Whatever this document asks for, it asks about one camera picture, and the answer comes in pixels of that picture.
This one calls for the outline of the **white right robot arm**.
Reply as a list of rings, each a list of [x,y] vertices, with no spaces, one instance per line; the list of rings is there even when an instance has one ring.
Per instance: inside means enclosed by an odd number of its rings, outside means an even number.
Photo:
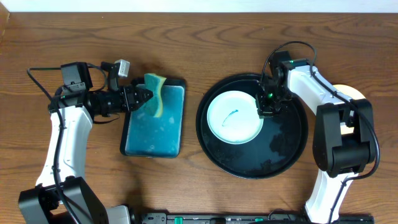
[[[312,110],[312,151],[318,175],[304,209],[312,223],[335,223],[351,183],[371,176],[380,163],[372,105],[364,98],[355,100],[340,92],[308,59],[273,56],[266,65],[272,76],[259,81],[258,114],[278,116],[294,98]]]

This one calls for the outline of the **yellow plate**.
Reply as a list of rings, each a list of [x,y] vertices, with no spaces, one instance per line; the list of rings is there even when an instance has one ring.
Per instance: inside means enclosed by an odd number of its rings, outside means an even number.
[[[360,100],[365,98],[365,96],[357,89],[348,85],[333,85],[338,91],[345,95],[352,97],[354,100]],[[354,127],[348,127],[345,123],[340,124],[340,131],[342,135],[354,133]]]

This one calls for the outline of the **green yellow sponge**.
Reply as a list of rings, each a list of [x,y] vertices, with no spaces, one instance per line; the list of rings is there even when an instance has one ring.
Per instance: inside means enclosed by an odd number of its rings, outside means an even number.
[[[144,111],[155,118],[161,117],[163,113],[164,107],[161,90],[165,81],[165,77],[154,73],[147,73],[144,75],[145,88],[150,90],[153,94],[153,97],[144,104]]]

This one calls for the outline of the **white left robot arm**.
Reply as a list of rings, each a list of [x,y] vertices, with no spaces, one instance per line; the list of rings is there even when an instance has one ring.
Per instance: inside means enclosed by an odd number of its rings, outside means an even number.
[[[20,193],[27,223],[130,223],[125,205],[106,208],[85,181],[88,136],[96,115],[127,113],[153,97],[150,90],[122,86],[89,91],[63,86],[50,99],[52,133],[44,168],[33,189]]]

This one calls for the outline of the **light green plate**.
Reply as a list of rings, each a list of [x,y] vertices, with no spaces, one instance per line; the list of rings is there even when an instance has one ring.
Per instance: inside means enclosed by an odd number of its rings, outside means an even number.
[[[208,107],[206,120],[211,132],[228,144],[253,140],[264,122],[257,113],[254,97],[236,90],[216,96]]]

